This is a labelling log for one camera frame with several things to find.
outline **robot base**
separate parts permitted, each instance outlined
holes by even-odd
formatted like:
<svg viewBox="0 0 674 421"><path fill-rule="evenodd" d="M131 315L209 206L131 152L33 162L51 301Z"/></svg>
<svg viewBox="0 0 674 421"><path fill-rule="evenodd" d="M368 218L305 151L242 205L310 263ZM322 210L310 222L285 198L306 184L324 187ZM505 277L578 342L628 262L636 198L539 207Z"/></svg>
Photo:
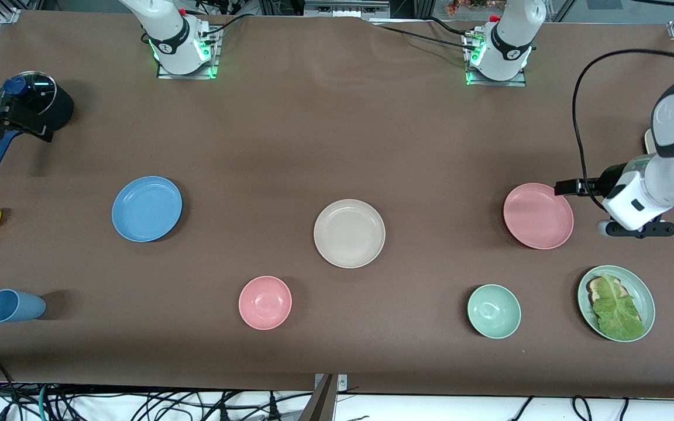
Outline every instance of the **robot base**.
<svg viewBox="0 0 674 421"><path fill-rule="evenodd" d="M214 31L219 29L220 26L210 26L209 31ZM205 55L211 56L209 61L205 62L199 69L191 72L190 74L177 75L168 72L163 66L160 65L157 57L157 77L158 79L180 79L180 80L210 80L217 77L217 69L220 65L220 54L222 53L222 34L224 31L217 31L214 34L207 35L205 38L202 38L201 41L208 43L209 45L203 46L201 51Z"/></svg>
<svg viewBox="0 0 674 421"><path fill-rule="evenodd" d="M476 50L465 50L465 71L466 83L468 85L487 85L487 86L527 86L527 80L524 79L524 69L519 70L517 75L510 80L493 80L485 77L477 67L473 66L473 56L479 54L484 43L484 31L482 26L476 26L473 31L468 31L462 35L462 44L474 46Z"/></svg>
<svg viewBox="0 0 674 421"><path fill-rule="evenodd" d="M466 67L466 82L468 85L487 85L487 86L527 86L527 81L524 79L524 70L519 70L519 73L510 80L492 80L485 77L473 67L468 60L465 60Z"/></svg>

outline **blue lid knob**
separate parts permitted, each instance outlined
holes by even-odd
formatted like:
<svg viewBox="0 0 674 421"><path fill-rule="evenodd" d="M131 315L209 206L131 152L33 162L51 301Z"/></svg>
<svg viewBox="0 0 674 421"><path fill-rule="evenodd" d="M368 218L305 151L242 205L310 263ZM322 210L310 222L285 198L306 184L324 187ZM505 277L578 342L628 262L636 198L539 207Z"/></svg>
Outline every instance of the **blue lid knob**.
<svg viewBox="0 0 674 421"><path fill-rule="evenodd" d="M22 95L27 91L27 82L24 77L17 75L17 77L5 80L2 89L4 89L5 93L8 95Z"/></svg>

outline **blue plate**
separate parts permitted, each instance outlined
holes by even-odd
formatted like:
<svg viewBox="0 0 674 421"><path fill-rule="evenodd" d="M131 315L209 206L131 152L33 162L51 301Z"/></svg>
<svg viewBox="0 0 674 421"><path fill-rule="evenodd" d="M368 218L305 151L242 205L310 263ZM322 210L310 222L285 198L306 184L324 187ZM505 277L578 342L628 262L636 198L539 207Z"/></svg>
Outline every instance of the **blue plate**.
<svg viewBox="0 0 674 421"><path fill-rule="evenodd" d="M182 207L176 184L152 175L126 184L113 202L111 218L122 237L144 243L168 234L178 222Z"/></svg>

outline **bread slice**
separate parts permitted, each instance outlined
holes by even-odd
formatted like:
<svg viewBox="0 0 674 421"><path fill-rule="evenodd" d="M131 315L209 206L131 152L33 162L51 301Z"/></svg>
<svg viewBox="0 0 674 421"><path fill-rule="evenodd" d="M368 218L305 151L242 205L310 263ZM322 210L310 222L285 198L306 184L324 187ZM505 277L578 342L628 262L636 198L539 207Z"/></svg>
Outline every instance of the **bread slice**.
<svg viewBox="0 0 674 421"><path fill-rule="evenodd" d="M602 277L594 278L591 281L589 281L588 284L586 284L586 289L589 291L589 302L592 303L592 305L594 305L594 302L600 298L600 294L597 293L597 280L600 279L602 279ZM620 296L628 295L628 290L626 290L625 286L623 286L623 284L620 283L620 279L615 278L613 282L615 282L615 284L618 285L618 288L620 289Z"/></svg>

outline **black pot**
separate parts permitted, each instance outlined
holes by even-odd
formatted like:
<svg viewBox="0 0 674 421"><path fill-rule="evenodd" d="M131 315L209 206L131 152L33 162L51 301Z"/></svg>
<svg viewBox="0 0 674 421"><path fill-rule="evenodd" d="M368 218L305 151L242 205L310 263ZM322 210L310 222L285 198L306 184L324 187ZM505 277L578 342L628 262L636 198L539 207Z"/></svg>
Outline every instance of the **black pot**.
<svg viewBox="0 0 674 421"><path fill-rule="evenodd" d="M43 72L22 72L0 88L0 105L16 102L43 118L49 130L67 125L74 112L74 101L56 80Z"/></svg>

